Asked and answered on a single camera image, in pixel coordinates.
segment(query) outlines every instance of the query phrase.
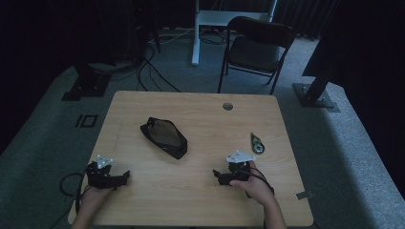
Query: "light wood tabletop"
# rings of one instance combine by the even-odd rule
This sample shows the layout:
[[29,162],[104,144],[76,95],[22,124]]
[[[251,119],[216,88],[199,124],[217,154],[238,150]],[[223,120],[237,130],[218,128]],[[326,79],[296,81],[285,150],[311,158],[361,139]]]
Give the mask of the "light wood tabletop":
[[[225,110],[224,103],[233,109]],[[172,121],[187,138],[188,151],[180,160],[140,131],[150,116]],[[250,133],[264,143],[263,154],[252,152]],[[220,186],[213,175],[213,169],[229,172],[226,158],[236,150],[257,157],[288,226],[312,225],[308,200],[296,196],[305,190],[276,97],[117,92],[91,161],[97,155],[113,158],[111,176],[128,170],[131,175],[126,186],[108,196],[94,225],[263,225],[263,208],[245,192]],[[75,219],[74,206],[69,223]]]

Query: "black stand base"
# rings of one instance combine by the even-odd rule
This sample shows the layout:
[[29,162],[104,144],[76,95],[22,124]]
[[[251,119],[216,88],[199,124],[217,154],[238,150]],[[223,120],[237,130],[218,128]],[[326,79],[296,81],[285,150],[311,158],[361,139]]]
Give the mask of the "black stand base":
[[313,108],[327,108],[330,113],[340,113],[339,108],[335,102],[330,100],[330,97],[326,91],[323,91],[321,96],[316,100],[308,100],[306,97],[310,84],[294,83],[292,86],[297,93],[298,99],[302,107]]
[[82,96],[84,97],[102,97],[105,94],[108,83],[110,82],[111,75],[106,73],[94,73],[96,81],[92,86],[86,88],[80,87],[80,77],[76,80],[70,92],[66,92],[62,101],[78,101]]

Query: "person's right hand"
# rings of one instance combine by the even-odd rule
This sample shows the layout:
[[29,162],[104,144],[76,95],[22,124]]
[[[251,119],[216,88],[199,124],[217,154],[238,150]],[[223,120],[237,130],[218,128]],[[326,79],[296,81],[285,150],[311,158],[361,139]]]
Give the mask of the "person's right hand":
[[[257,171],[256,164],[253,161],[249,161],[249,163],[250,168],[254,168],[250,170],[250,173],[266,179],[259,171]],[[244,190],[263,206],[266,206],[275,200],[275,197],[267,184],[254,176],[250,176],[248,181],[231,180],[229,184]]]

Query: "black chair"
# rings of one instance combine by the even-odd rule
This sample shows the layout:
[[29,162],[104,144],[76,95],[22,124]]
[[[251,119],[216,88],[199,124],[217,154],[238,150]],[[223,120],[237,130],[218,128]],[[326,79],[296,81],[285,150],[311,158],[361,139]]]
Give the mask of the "black chair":
[[[238,33],[232,45],[231,31]],[[270,94],[273,94],[284,59],[294,41],[294,31],[285,25],[237,16],[227,24],[226,36],[218,93],[221,92],[224,71],[228,74],[228,69],[234,69],[267,76],[267,85],[275,76],[270,90]]]

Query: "chair backrest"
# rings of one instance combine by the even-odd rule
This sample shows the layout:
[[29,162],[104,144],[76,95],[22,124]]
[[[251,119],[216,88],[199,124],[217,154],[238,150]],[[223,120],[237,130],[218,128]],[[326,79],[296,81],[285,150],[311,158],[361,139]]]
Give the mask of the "chair backrest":
[[276,45],[286,50],[289,49],[295,39],[295,32],[286,25],[257,20],[246,16],[233,18],[229,21],[227,28],[228,32],[236,31],[253,41]]

